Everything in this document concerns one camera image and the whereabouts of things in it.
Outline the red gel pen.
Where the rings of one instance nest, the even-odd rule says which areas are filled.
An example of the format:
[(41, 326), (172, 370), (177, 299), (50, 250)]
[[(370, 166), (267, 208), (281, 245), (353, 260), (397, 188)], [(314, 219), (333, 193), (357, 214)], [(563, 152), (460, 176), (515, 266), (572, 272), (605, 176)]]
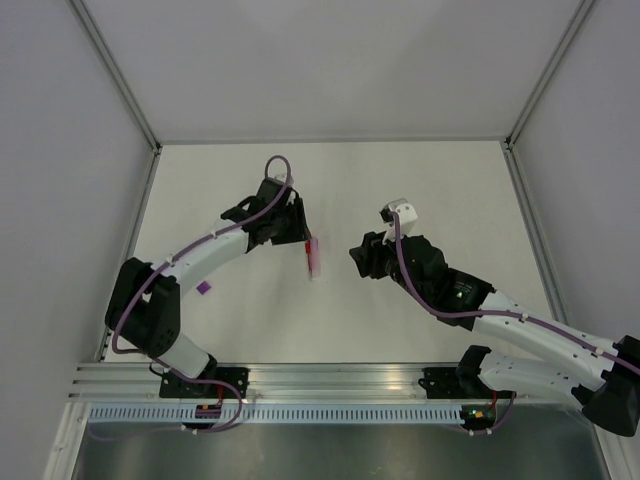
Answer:
[(314, 238), (309, 239), (305, 243), (305, 253), (307, 258), (307, 268), (309, 277), (313, 278), (315, 275), (315, 250), (316, 240)]

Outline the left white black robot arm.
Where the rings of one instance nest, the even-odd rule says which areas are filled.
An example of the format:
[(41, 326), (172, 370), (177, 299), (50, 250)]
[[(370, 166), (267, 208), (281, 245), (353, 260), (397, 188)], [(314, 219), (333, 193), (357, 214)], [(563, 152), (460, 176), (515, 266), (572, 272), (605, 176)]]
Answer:
[(181, 301), (207, 276), (265, 243), (306, 242), (310, 230), (304, 203), (289, 181), (266, 177), (256, 194), (220, 215), (213, 230), (159, 262), (132, 257), (120, 267), (105, 315), (113, 333), (132, 353), (170, 368), (194, 397), (217, 386), (217, 360), (182, 332)]

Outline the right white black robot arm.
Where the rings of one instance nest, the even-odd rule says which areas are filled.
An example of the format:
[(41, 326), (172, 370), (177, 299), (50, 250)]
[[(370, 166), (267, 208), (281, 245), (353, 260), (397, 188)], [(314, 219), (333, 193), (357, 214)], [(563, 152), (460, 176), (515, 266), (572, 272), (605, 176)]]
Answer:
[(519, 360), (489, 347), (469, 347), (455, 373), (464, 395), (492, 390), (554, 398), (610, 433), (637, 433), (637, 338), (614, 341), (539, 318), (489, 282), (450, 267), (443, 252), (422, 236), (391, 242), (369, 232), (349, 255), (361, 277), (390, 278), (438, 321), (532, 354)]

